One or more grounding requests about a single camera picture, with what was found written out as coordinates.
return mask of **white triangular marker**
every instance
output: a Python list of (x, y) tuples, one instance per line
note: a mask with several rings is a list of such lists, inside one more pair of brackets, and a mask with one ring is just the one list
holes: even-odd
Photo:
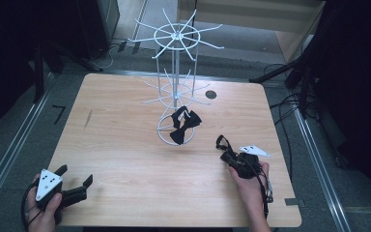
[(240, 147), (240, 150), (242, 152), (245, 152), (245, 153), (250, 154), (250, 155), (257, 155), (257, 156), (263, 156), (263, 157), (269, 157), (270, 156), (270, 154), (261, 150), (260, 148), (258, 148), (257, 146), (255, 146), (253, 144), (250, 145), (250, 146), (246, 146), (246, 147)]
[(63, 178), (61, 176), (43, 169), (41, 172), (41, 178), (39, 179), (38, 190), (36, 192), (36, 200), (42, 200), (48, 193), (55, 189), (62, 180)]

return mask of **table top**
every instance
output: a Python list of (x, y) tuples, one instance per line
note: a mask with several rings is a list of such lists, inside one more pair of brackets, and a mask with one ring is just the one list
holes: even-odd
[[(158, 86), (156, 77), (85, 77), (48, 169), (68, 165), (63, 189), (81, 186), (90, 174), (94, 182), (87, 200), (63, 213), (62, 225), (247, 226), (236, 185), (215, 148), (221, 134), (236, 152), (255, 144), (271, 155), (260, 157), (271, 166), (274, 202), (269, 204), (269, 225), (301, 224), (298, 206), (285, 204), (284, 199), (295, 194), (261, 85), (196, 80), (196, 101), (188, 110), (202, 123), (180, 146), (168, 145), (157, 135), (166, 107), (152, 101), (158, 89), (150, 85)], [(206, 97), (209, 90), (216, 92), (215, 99)]]

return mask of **black stand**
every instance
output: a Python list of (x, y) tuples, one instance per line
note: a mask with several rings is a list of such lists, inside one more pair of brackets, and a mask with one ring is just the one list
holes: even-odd
[(306, 98), (311, 84), (312, 74), (313, 72), (315, 72), (315, 69), (312, 68), (315, 66), (320, 66), (320, 60), (324, 54), (324, 47), (328, 46), (328, 38), (326, 38), (327, 30), (331, 27), (332, 23), (335, 21), (338, 13), (341, 11), (343, 6), (344, 4), (342, 2), (338, 3), (337, 5), (335, 3), (325, 5), (317, 31), (312, 41), (309, 43), (309, 45), (306, 47), (306, 49), (303, 51), (298, 59), (268, 74), (255, 79), (249, 79), (249, 82), (262, 83), (279, 74), (285, 73), (289, 70), (293, 70), (285, 80), (285, 86), (288, 89), (293, 89), (302, 80), (299, 109), (302, 117), (306, 118)]
[(35, 48), (35, 98), (33, 103), (39, 101), (44, 93), (44, 78), (43, 78), (43, 58), (49, 68), (54, 73), (62, 73), (64, 65), (59, 58), (59, 53), (70, 57), (74, 62), (85, 68), (89, 72), (102, 72), (103, 69), (96, 69), (93, 65), (83, 61), (80, 57), (74, 55), (71, 51), (62, 47), (55, 42), (38, 42)]

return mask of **hand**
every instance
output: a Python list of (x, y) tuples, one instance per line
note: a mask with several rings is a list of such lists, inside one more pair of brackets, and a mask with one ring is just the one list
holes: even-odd
[[(259, 161), (265, 175), (268, 177), (270, 165), (267, 162)], [(256, 177), (244, 179), (239, 177), (238, 172), (229, 166), (228, 171), (237, 184), (240, 198), (250, 219), (250, 231), (271, 231), (264, 216), (264, 203), (261, 193), (261, 185)], [(261, 182), (267, 188), (267, 178), (260, 175)]]
[[(40, 178), (40, 174), (35, 177), (34, 182)], [(28, 192), (28, 208), (29, 208), (29, 232), (54, 232), (56, 230), (55, 223), (55, 212), (62, 202), (62, 194), (56, 193), (53, 198), (49, 201), (46, 209), (41, 211), (37, 207), (36, 203), (36, 190), (37, 187), (33, 187)]]

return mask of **wire spiral rack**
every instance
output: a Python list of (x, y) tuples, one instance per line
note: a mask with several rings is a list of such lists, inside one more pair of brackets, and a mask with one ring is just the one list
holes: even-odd
[[(208, 102), (198, 101), (194, 98), (194, 92), (200, 89), (207, 88), (210, 84), (207, 84), (203, 87), (195, 88), (195, 76), (197, 72), (197, 61), (198, 61), (198, 46), (199, 44), (205, 44), (211, 46), (216, 49), (224, 48), (223, 46), (215, 46), (211, 43), (207, 43), (201, 40), (201, 33), (206, 31), (212, 31), (222, 26), (222, 24), (198, 30), (194, 26), (189, 25), (190, 22), (194, 19), (196, 15), (196, 11), (193, 12), (192, 16), (188, 19), (186, 23), (173, 23), (168, 18), (164, 9), (162, 9), (165, 18), (167, 19), (168, 24), (162, 25), (160, 27), (150, 26), (148, 24), (142, 23), (135, 20), (139, 25), (150, 28), (155, 30), (152, 38), (148, 39), (141, 39), (141, 40), (131, 40), (128, 39), (130, 42), (133, 43), (140, 43), (146, 41), (155, 41), (157, 44), (156, 48), (156, 56), (153, 56), (152, 59), (157, 60), (157, 78), (158, 78), (158, 86), (153, 85), (145, 81), (148, 86), (158, 89), (158, 98), (153, 99), (150, 101), (144, 101), (144, 103), (150, 102), (161, 102), (165, 106), (165, 110), (160, 116), (158, 125), (157, 125), (157, 133), (158, 136), (163, 140), (165, 143), (170, 145), (179, 145), (172, 141), (169, 141), (163, 136), (164, 131), (169, 131), (173, 129), (173, 124), (168, 124), (166, 126), (162, 126), (163, 121), (166, 119), (170, 119), (171, 114), (168, 113), (170, 109), (173, 109), (174, 112), (177, 111), (181, 106), (189, 106), (192, 102), (202, 103), (204, 105), (209, 105)], [(195, 49), (195, 55), (191, 54), (191, 50)], [(171, 73), (168, 73), (166, 69), (164, 69), (164, 75), (167, 79), (168, 83), (163, 84), (160, 77), (160, 68), (159, 68), (159, 57), (165, 52), (171, 51)], [(193, 70), (193, 78), (190, 84), (188, 81), (190, 80), (191, 70), (184, 76), (184, 79), (180, 82), (180, 53), (186, 52), (189, 59), (194, 63), (194, 70)], [(185, 139), (184, 143), (187, 143), (195, 134), (195, 128), (192, 128), (191, 135), (188, 139)]]

